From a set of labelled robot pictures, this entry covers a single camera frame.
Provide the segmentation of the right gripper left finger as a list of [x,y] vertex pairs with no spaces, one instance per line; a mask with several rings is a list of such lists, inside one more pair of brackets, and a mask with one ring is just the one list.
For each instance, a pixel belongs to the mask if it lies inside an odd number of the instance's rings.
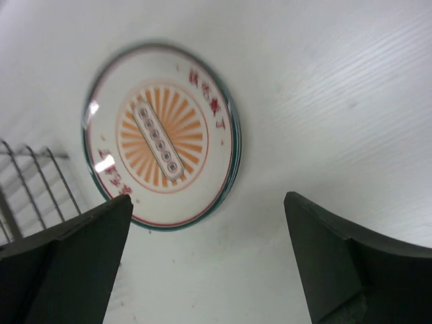
[[102,323],[131,225],[119,195],[1,247],[2,323]]

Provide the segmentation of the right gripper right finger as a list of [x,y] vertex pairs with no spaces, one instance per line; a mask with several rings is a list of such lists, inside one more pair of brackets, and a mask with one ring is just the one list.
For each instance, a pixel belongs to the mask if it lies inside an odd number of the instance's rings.
[[312,323],[430,323],[431,249],[289,192],[284,208]]

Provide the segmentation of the grey wire dish rack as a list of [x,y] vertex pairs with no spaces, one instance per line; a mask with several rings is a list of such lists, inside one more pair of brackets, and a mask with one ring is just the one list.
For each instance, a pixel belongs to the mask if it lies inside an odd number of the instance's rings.
[[47,146],[1,140],[1,245],[59,225],[87,210],[70,156]]

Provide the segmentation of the pink plate with red text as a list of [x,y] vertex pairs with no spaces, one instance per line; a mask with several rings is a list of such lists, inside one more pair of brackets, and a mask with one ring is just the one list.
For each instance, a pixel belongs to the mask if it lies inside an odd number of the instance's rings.
[[228,87],[200,57],[161,40],[124,47],[98,70],[82,145],[103,198],[130,196],[132,222],[161,232],[214,213],[242,158]]

